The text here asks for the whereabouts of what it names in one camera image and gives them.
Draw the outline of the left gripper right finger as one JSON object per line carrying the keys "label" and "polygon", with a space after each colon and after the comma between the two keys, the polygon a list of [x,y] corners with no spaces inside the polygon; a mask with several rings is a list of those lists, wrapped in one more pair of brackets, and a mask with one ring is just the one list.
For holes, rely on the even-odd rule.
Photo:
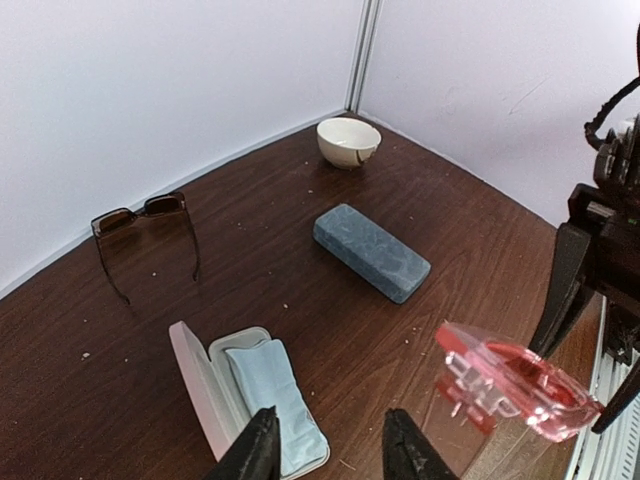
{"label": "left gripper right finger", "polygon": [[382,434],[384,480],[459,480],[404,409],[385,413]]}

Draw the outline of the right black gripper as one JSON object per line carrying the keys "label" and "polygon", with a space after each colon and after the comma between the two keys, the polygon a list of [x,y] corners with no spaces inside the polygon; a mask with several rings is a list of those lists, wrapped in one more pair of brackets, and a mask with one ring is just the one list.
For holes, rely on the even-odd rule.
{"label": "right black gripper", "polygon": [[559,347],[594,291],[639,308],[639,221],[586,184],[576,185],[568,205],[570,223],[557,230],[545,305],[528,346],[542,358]]}

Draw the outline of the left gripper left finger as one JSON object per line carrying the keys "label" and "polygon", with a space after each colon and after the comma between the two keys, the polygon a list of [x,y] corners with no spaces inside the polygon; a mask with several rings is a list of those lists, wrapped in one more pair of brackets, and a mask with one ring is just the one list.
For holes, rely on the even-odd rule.
{"label": "left gripper left finger", "polygon": [[276,407],[261,408],[205,480],[281,478],[280,423]]}

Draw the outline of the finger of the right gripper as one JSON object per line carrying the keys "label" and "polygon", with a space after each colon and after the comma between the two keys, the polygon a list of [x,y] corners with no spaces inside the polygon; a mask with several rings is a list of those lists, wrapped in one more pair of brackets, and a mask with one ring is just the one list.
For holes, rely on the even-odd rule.
{"label": "finger of the right gripper", "polygon": [[635,360],[629,374],[604,408],[592,427],[595,434],[604,433],[639,395],[639,360]]}

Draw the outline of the pink glasses case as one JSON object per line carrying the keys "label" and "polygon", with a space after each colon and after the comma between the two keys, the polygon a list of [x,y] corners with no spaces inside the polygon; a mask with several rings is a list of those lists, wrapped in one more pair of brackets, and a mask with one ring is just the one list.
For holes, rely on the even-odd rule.
{"label": "pink glasses case", "polygon": [[[272,340],[268,330],[252,326],[204,345],[183,321],[169,327],[171,345],[209,447],[218,461],[228,451],[255,415],[249,412],[234,379],[225,351],[230,348],[252,348]],[[330,458],[317,461],[297,479],[320,468]]]}

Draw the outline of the light blue cloth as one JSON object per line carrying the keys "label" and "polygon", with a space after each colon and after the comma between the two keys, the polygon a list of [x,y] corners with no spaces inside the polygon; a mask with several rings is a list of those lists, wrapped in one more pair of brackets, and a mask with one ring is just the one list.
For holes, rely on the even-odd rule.
{"label": "light blue cloth", "polygon": [[281,340],[225,351],[250,413],[273,407],[280,423],[281,476],[298,475],[326,458],[329,444],[298,387]]}

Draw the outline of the red framed eyeglasses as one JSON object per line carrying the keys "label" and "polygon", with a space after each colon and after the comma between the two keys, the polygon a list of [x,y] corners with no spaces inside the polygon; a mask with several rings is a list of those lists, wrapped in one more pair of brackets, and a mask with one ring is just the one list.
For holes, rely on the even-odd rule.
{"label": "red framed eyeglasses", "polygon": [[501,419],[519,418],[559,443],[590,425],[603,405],[580,382],[520,344],[477,327],[443,323],[435,341],[444,368],[435,391],[482,434]]}

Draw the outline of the grey-blue glasses case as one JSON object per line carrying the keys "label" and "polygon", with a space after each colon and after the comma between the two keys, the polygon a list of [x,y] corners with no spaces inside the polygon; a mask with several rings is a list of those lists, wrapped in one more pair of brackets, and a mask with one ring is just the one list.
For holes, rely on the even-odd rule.
{"label": "grey-blue glasses case", "polygon": [[348,204],[320,215],[312,236],[395,304],[406,302],[431,271],[429,261]]}

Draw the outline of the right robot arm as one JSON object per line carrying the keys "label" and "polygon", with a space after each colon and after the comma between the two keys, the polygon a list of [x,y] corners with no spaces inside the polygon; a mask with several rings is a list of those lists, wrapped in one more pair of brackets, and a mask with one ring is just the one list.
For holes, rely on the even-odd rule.
{"label": "right robot arm", "polygon": [[584,126],[596,152],[592,185],[577,185],[569,217],[556,232],[553,262],[541,319],[529,343],[550,357],[594,294],[607,306],[604,348],[630,366],[593,432],[604,432],[639,394],[639,125],[624,132],[597,132],[621,100],[639,87],[633,79]]}

